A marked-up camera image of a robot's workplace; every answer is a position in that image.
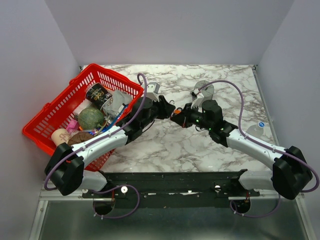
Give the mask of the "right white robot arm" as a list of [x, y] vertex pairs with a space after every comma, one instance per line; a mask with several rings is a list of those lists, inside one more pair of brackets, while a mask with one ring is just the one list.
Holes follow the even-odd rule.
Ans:
[[187, 103], [179, 113], [172, 115], [171, 120], [182, 128], [196, 126], [207, 130], [215, 143], [245, 153], [270, 169], [266, 172], [247, 171], [233, 180], [230, 191], [236, 196], [247, 190], [262, 189], [274, 190], [293, 200], [313, 178], [299, 148], [276, 146], [242, 133], [236, 125], [224, 120], [222, 108], [215, 100], [204, 101], [202, 110]]

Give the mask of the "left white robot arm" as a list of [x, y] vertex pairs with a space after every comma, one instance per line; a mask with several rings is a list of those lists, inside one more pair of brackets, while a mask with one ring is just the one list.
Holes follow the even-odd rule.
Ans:
[[63, 196], [87, 189], [101, 198], [107, 197], [111, 191], [107, 178], [102, 172], [89, 171], [86, 167], [111, 150], [137, 139], [155, 119], [170, 118], [175, 108], [162, 95], [159, 101], [141, 97], [126, 117], [103, 134], [72, 146], [58, 145], [45, 168], [45, 180], [51, 181]]

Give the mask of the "orange black padlock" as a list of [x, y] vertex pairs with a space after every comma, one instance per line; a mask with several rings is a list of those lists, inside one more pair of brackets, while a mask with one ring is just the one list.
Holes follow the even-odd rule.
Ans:
[[182, 110], [183, 110], [183, 109], [182, 109], [181, 107], [176, 108], [176, 109], [172, 112], [171, 118], [174, 117], [174, 116], [176, 116], [176, 115], [178, 115], [178, 114], [180, 114]]

